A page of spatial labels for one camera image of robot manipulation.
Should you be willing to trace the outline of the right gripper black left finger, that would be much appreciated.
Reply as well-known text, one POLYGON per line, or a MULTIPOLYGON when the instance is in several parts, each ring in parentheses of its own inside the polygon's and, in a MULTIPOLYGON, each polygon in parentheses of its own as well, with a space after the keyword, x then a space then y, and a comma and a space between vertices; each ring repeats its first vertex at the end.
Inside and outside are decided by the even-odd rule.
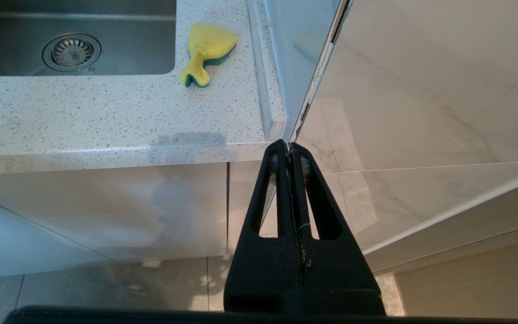
POLYGON ((267 146, 226 279, 226 312, 280 312, 284 295, 301 286, 287 162, 284 140, 267 146), (271 182, 276 187, 278 234, 266 238, 259 233, 271 182))

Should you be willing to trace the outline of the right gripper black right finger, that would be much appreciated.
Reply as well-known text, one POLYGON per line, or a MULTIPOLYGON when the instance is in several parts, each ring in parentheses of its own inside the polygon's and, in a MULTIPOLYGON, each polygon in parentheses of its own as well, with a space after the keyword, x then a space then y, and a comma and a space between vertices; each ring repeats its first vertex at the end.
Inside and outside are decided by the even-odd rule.
POLYGON ((286 311, 309 315, 384 315, 380 288, 313 155, 290 144, 299 287, 286 311))

